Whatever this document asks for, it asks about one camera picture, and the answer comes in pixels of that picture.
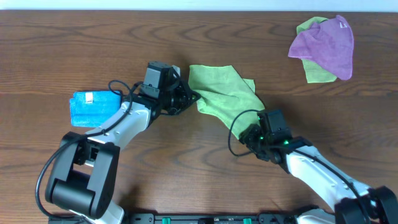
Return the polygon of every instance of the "folded blue cloth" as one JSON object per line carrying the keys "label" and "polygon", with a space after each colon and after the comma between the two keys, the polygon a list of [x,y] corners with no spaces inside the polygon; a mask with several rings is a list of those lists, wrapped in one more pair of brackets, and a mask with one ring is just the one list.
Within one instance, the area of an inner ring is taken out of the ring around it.
{"label": "folded blue cloth", "polygon": [[111,91],[76,92],[69,104],[72,126],[96,128],[120,109],[121,97]]}

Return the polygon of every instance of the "black cable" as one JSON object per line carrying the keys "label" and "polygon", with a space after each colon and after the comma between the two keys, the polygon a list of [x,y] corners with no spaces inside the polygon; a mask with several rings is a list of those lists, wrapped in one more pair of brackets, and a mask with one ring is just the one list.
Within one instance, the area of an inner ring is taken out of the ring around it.
{"label": "black cable", "polygon": [[303,155],[303,156],[305,156],[305,157],[307,157],[307,158],[309,158],[309,159],[314,160],[315,162],[317,162],[317,163],[321,164],[322,166],[324,166],[324,167],[325,167],[326,169],[328,169],[330,172],[334,173],[334,174],[335,174],[338,178],[340,178],[340,179],[349,187],[349,189],[351,189],[351,191],[354,193],[355,197],[356,197],[357,200],[358,200],[359,206],[361,207],[362,214],[365,216],[366,223],[367,223],[367,224],[371,224],[371,221],[370,221],[370,219],[369,219],[369,214],[368,214],[368,211],[366,210],[366,207],[365,207],[365,205],[364,205],[364,202],[363,202],[361,196],[359,195],[358,191],[356,190],[356,188],[355,188],[355,186],[354,186],[354,184],[353,184],[352,182],[349,182],[346,178],[344,178],[344,177],[343,177],[341,174],[339,174],[336,170],[334,170],[333,168],[331,168],[328,164],[324,163],[323,161],[319,160],[316,156],[311,156],[311,155],[308,155],[308,154],[305,153],[305,152],[302,152],[302,151],[299,151],[299,150],[296,150],[296,149],[289,149],[289,148],[286,148],[286,147],[283,147],[283,146],[271,146],[270,148],[271,148],[271,149],[272,149],[272,148],[282,149],[282,150],[284,150],[285,152],[296,152],[296,153],[301,154],[301,155]]}
{"label": "black cable", "polygon": [[232,134],[232,128],[234,127],[234,123],[235,123],[235,121],[237,120],[238,117],[240,117],[242,114],[247,113],[247,112],[258,112],[258,110],[250,109],[250,110],[245,110],[245,111],[240,112],[240,114],[238,114],[235,117],[235,119],[232,121],[231,128],[229,129],[229,133],[228,133],[228,149],[232,153],[232,155],[234,155],[236,157],[245,156],[245,155],[248,155],[250,153],[253,153],[252,151],[249,151],[249,152],[244,152],[242,154],[236,154],[231,149],[231,134]]}
{"label": "black cable", "polygon": [[52,163],[52,161],[62,152],[64,151],[66,148],[68,148],[69,146],[71,146],[72,144],[75,144],[76,142],[80,142],[82,140],[85,140],[87,138],[90,137],[94,137],[94,136],[99,136],[101,134],[105,134],[108,131],[112,130],[116,125],[118,125],[129,113],[128,111],[130,111],[131,107],[132,107],[132,100],[134,98],[134,91],[137,89],[137,87],[139,85],[142,84],[142,82],[137,82],[133,85],[132,88],[130,88],[126,83],[120,81],[120,80],[112,80],[108,83],[108,88],[109,90],[111,90],[114,94],[121,96],[121,94],[115,92],[114,90],[112,90],[111,88],[111,84],[114,82],[118,82],[121,83],[122,85],[124,85],[128,90],[129,90],[129,96],[130,96],[130,100],[129,100],[129,106],[127,107],[126,113],[124,113],[115,123],[113,123],[110,127],[106,128],[106,129],[102,129],[101,131],[97,132],[97,133],[93,133],[93,134],[83,134],[81,136],[79,136],[78,138],[73,139],[72,141],[67,142],[66,144],[64,144],[63,146],[61,146],[58,150],[55,151],[55,153],[52,154],[52,156],[48,159],[48,161],[45,163],[42,171],[39,174],[39,178],[37,179],[37,183],[36,183],[36,189],[35,189],[35,199],[36,199],[36,204],[39,208],[39,210],[46,216],[48,216],[49,218],[53,218],[53,219],[58,219],[58,220],[68,220],[71,218],[76,218],[76,217],[80,217],[79,215],[68,215],[68,216],[59,216],[59,215],[54,215],[51,214],[50,212],[48,212],[42,205],[42,202],[40,201],[40,184],[42,183],[42,179],[43,176],[45,174],[45,171],[49,168],[50,164]]}

